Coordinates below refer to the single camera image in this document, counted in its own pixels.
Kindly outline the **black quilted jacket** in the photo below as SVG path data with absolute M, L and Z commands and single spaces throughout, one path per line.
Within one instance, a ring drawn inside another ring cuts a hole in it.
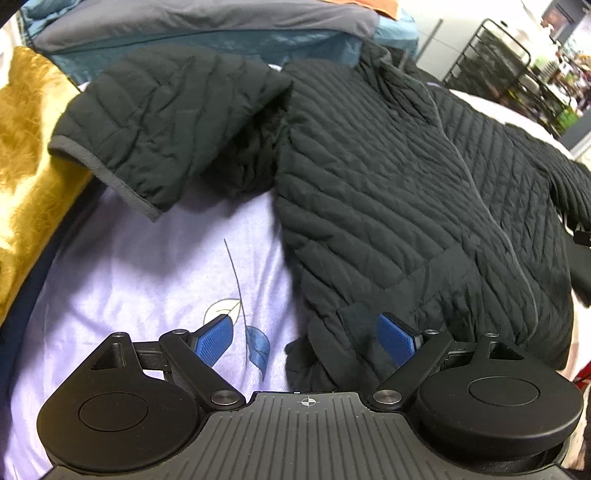
M 138 49 L 67 106 L 48 149 L 150 219 L 204 183 L 273 191 L 307 313 L 287 348 L 301 391 L 356 390 L 393 364 L 383 312 L 459 341 L 497 333 L 553 369 L 573 328 L 565 237 L 590 223 L 590 173 L 521 128 L 401 71 Z

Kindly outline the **black garment white lettering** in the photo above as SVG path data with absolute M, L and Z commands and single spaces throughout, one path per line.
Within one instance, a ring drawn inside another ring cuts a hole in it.
M 590 233 L 576 230 L 565 232 L 565 244 L 572 288 L 579 301 L 587 308 L 591 301 Z

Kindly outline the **gold shiny fabric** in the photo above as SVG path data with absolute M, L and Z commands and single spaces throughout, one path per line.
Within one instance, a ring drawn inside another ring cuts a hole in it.
M 48 152 L 57 120 L 79 94 L 50 60 L 19 46 L 1 88 L 1 319 L 67 212 L 89 170 Z

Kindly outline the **black metal shelf rack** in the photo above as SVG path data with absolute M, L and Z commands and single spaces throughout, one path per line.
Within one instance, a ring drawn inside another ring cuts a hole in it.
M 535 71 L 529 50 L 491 19 L 474 32 L 444 77 L 444 85 L 505 106 L 556 138 L 579 119 L 570 102 Z

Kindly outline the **orange cloth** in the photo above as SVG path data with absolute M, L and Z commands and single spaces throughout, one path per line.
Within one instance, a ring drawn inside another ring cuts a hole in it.
M 324 0 L 325 3 L 336 5 L 356 5 L 373 10 L 393 20 L 399 18 L 399 2 L 397 0 Z

